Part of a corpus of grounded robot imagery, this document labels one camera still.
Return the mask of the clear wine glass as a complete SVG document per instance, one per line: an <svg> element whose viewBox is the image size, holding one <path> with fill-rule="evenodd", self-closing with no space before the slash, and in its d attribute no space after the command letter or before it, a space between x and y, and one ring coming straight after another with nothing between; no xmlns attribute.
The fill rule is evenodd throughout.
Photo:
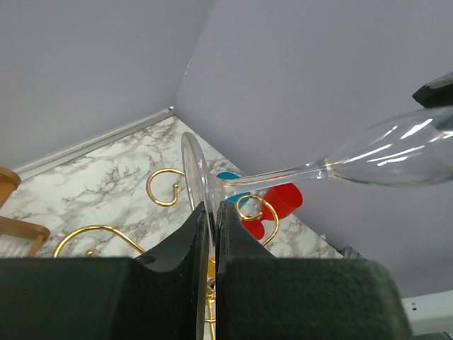
<svg viewBox="0 0 453 340"><path fill-rule="evenodd" d="M196 137L181 140L190 204L204 205L210 251L217 253L217 211L229 197L286 183L342 179L389 187L420 187L452 180L452 108L415 110L384 120L328 156L293 169L221 180L210 173Z"/></svg>

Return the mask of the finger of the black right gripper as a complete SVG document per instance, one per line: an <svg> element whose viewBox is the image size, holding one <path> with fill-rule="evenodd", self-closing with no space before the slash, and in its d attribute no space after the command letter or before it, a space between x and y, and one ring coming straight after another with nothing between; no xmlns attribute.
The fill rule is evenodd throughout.
<svg viewBox="0 0 453 340"><path fill-rule="evenodd" d="M422 107L451 106L453 103L453 72L420 87L412 98Z"/></svg>

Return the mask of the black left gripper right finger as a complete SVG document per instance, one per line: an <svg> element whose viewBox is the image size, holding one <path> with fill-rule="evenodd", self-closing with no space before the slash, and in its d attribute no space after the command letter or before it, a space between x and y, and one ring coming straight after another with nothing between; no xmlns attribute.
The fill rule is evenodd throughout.
<svg viewBox="0 0 453 340"><path fill-rule="evenodd" d="M217 211L218 339L410 339L398 288L364 259L277 258Z"/></svg>

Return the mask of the red wine glass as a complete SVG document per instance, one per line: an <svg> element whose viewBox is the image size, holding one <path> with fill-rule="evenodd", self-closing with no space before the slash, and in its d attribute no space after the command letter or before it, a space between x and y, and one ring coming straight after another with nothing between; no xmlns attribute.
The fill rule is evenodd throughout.
<svg viewBox="0 0 453 340"><path fill-rule="evenodd" d="M291 215L303 203L303 196L300 190L293 184L287 183L280 186L269 188L263 199L269 203L279 220ZM255 220L244 220L243 226L257 239L261 240L265 236L263 221L273 221L273 214L263 203L260 206L261 215Z"/></svg>

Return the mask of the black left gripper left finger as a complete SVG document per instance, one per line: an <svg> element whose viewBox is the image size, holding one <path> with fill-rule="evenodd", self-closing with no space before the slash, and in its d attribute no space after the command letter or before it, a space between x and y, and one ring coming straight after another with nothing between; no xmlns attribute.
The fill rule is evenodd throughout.
<svg viewBox="0 0 453 340"><path fill-rule="evenodd" d="M2 339L202 339L207 214L135 259L1 260Z"/></svg>

